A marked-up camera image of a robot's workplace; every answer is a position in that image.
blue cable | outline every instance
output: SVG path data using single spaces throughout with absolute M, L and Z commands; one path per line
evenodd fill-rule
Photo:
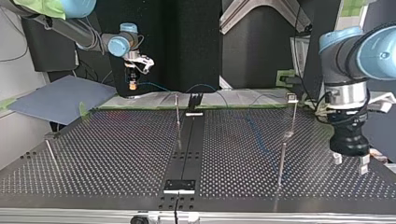
M 160 85 L 158 85 L 158 84 L 155 84 L 155 83 L 152 83 L 152 82 L 141 82 L 141 83 L 137 83 L 137 85 L 138 85 L 138 86 L 140 86 L 140 85 L 142 85 L 142 86 L 144 86 L 144 85 L 150 85 L 150 86 L 157 87 L 158 89 L 163 90 L 163 91 L 169 91 L 169 90 L 166 89 L 165 87 L 162 87 L 162 86 L 160 86 Z
M 154 87 L 156 87 L 156 88 L 158 88 L 160 90 L 163 90 L 163 91 L 170 91 L 170 90 L 166 89 L 165 87 L 162 87 L 162 86 L 160 86 L 158 84 L 155 84 L 155 83 L 152 83 L 152 82 L 142 82 L 142 83 L 138 83 L 138 85 L 151 85 L 151 86 L 154 86 Z M 225 99 L 225 97 L 221 93 L 219 93 L 214 87 L 212 87 L 210 85 L 207 85 L 207 84 L 196 84 L 196 85 L 192 86 L 191 88 L 189 88 L 185 93 L 188 93 L 188 92 L 192 91 L 194 88 L 197 88 L 197 87 L 200 87 L 200 86 L 208 87 L 209 89 L 211 89 L 215 93 L 217 93 L 222 98 L 224 103 L 226 104 L 227 109 L 229 109 L 229 105 L 228 105 L 227 100 Z M 265 95 L 272 95 L 272 94 L 269 94 L 269 93 L 262 94 L 259 97 L 257 97 L 253 101 L 253 103 L 251 103 L 250 105 L 254 105 L 260 98 L 262 98 Z M 234 117 L 235 119 L 244 119 L 249 124 L 251 130 L 253 131 L 253 133 L 255 135 L 255 138 L 256 138 L 256 141 L 259 144 L 259 148 L 263 152 L 269 153 L 269 150 L 266 148 L 265 143 L 264 143 L 264 141 L 262 139 L 262 134 L 260 134 L 260 129 L 259 129 L 257 123 L 253 119 L 249 118 L 249 113 L 248 112 L 247 112 L 247 115 L 244 118 L 238 118 L 238 117 L 235 117 L 234 115 L 231 115 L 231 116 Z M 276 173 L 276 167 L 275 167 L 274 163 L 270 161 L 270 164 L 272 165 L 272 167 L 274 169 L 274 172 Z

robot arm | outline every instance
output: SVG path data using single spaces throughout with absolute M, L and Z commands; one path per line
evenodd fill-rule
M 73 40 L 80 49 L 109 52 L 116 57 L 123 58 L 126 67 L 131 68 L 128 74 L 131 83 L 136 83 L 140 74 L 146 75 L 149 73 L 154 61 L 148 56 L 140 54 L 139 46 L 143 39 L 139 41 L 139 33 L 135 24 L 121 24 L 120 33 L 116 35 L 100 35 L 90 25 L 76 19 L 91 14 L 96 5 L 96 0 L 88 1 L 88 5 L 87 2 L 82 3 L 80 1 L 64 0 L 62 2 L 67 2 L 67 5 L 64 6 L 67 9 L 67 20 L 37 14 L 27 7 L 16 5 L 13 0 L 0 0 L 0 7 L 5 7 L 24 18 L 38 21 L 46 29 L 53 30 Z
M 334 127 L 333 152 L 350 157 L 369 154 L 361 127 L 368 119 L 369 78 L 396 80 L 396 24 L 382 25 L 368 34 L 360 27 L 328 33 L 320 39 L 328 121 Z

white wall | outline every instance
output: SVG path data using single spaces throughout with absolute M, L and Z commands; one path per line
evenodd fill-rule
M 7 14 L 22 30 L 19 19 L 11 12 L 7 11 Z M 0 15 L 0 61 L 22 55 L 25 48 L 24 37 Z M 45 84 L 43 74 L 35 72 L 29 53 L 17 61 L 0 63 L 0 101 L 20 96 Z M 48 132 L 50 125 L 47 121 L 0 111 L 0 169 L 36 147 Z

blue foam pad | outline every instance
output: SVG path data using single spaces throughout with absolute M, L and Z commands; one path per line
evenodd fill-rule
M 79 105 L 95 108 L 116 94 L 116 89 L 79 77 L 63 77 L 8 107 L 39 119 L 68 125 L 80 117 Z

metal base plate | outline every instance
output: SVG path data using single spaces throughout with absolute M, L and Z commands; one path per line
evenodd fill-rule
M 292 108 L 99 111 L 0 171 L 0 207 L 396 215 L 395 174 L 378 161 L 332 164 L 332 129 L 298 110 L 277 172 Z M 169 179 L 195 180 L 195 194 L 164 195 Z

